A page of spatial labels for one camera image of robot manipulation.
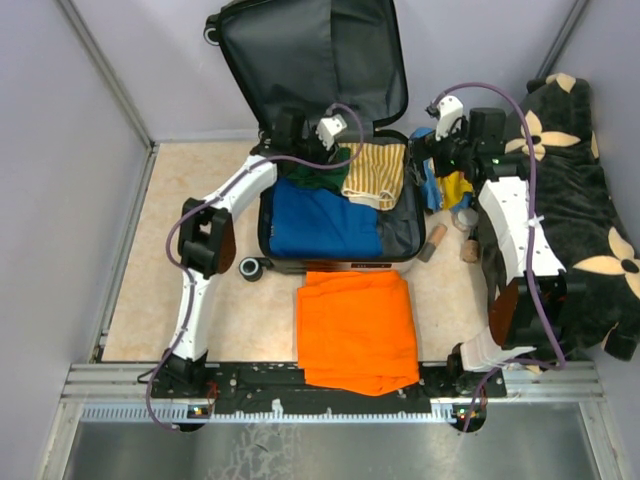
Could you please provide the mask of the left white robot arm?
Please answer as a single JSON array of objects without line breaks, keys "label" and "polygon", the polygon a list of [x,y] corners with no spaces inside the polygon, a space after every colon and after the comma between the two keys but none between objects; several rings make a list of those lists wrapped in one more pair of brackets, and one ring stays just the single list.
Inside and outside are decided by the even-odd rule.
[{"label": "left white robot arm", "polygon": [[309,138],[285,146],[271,134],[256,146],[239,169],[202,199],[189,198],[165,243],[169,262],[180,269],[182,294],[176,327],[152,383],[194,397],[208,384],[206,332],[220,276],[236,257],[234,221],[272,187],[278,166],[289,161],[316,171],[331,170],[336,137],[346,129],[340,105],[332,104]]}]

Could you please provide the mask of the yellow white striped towel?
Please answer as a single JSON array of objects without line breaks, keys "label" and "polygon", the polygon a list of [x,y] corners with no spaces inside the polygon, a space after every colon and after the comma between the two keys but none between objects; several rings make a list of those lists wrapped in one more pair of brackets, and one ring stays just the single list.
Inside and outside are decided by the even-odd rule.
[{"label": "yellow white striped towel", "polygon": [[350,163],[341,194],[351,203],[393,210],[404,187],[406,146],[365,143]]}]

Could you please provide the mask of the orange cloth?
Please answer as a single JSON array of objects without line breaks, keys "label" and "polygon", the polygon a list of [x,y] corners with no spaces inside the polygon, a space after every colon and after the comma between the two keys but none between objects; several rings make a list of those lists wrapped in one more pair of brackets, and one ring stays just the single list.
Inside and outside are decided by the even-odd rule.
[{"label": "orange cloth", "polygon": [[407,281],[394,270],[307,273],[297,290],[296,350],[314,387],[376,397],[417,383]]}]

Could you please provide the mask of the blue garment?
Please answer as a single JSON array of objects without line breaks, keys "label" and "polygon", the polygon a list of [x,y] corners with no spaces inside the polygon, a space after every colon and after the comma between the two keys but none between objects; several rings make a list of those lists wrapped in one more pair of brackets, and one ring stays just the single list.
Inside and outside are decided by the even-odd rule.
[{"label": "blue garment", "polygon": [[383,253],[375,209],[284,178],[273,187],[269,247],[282,258],[359,259]]}]

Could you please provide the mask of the light blue Pikachu shirt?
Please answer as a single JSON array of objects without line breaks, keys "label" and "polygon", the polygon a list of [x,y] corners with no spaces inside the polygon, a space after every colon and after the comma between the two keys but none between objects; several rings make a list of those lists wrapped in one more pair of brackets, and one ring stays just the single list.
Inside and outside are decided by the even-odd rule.
[{"label": "light blue Pikachu shirt", "polygon": [[[409,137],[425,137],[432,130],[427,127],[416,129]],[[454,172],[446,177],[437,177],[433,171],[433,162],[424,173],[415,173],[411,169],[423,199],[424,209],[431,213],[449,210],[453,213],[468,208],[473,196],[472,185],[462,172]]]}]

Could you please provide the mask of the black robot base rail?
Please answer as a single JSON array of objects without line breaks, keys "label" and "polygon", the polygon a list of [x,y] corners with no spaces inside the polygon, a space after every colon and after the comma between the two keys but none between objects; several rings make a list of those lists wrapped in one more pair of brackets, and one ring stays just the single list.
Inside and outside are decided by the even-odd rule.
[{"label": "black robot base rail", "polygon": [[153,380],[152,399],[203,399],[217,414],[268,413],[278,401],[285,414],[429,413],[438,398],[469,398],[481,372],[467,372],[458,361],[421,363],[419,380],[380,396],[315,387],[294,363],[222,362],[164,366]]}]

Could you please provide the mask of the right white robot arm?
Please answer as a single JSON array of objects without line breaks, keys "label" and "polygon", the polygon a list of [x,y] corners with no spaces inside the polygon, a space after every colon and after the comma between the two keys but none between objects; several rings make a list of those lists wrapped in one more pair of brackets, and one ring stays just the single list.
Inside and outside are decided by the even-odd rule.
[{"label": "right white robot arm", "polygon": [[479,242],[487,283],[488,325],[453,348],[448,387],[470,395],[482,374],[520,364],[542,370],[563,365],[562,317],[570,282],[535,213],[536,161],[504,152],[506,114],[497,108],[463,111],[448,95],[427,109],[436,128],[411,142],[434,179],[460,173],[473,186]]}]

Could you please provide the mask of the dark green cloth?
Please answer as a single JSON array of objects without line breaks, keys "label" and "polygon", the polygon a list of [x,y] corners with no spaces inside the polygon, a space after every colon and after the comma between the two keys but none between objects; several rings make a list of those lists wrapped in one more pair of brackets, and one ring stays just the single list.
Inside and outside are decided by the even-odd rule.
[{"label": "dark green cloth", "polygon": [[282,177],[303,189],[326,189],[339,194],[349,173],[349,166],[336,169],[317,169],[299,162],[284,161],[279,167]]}]

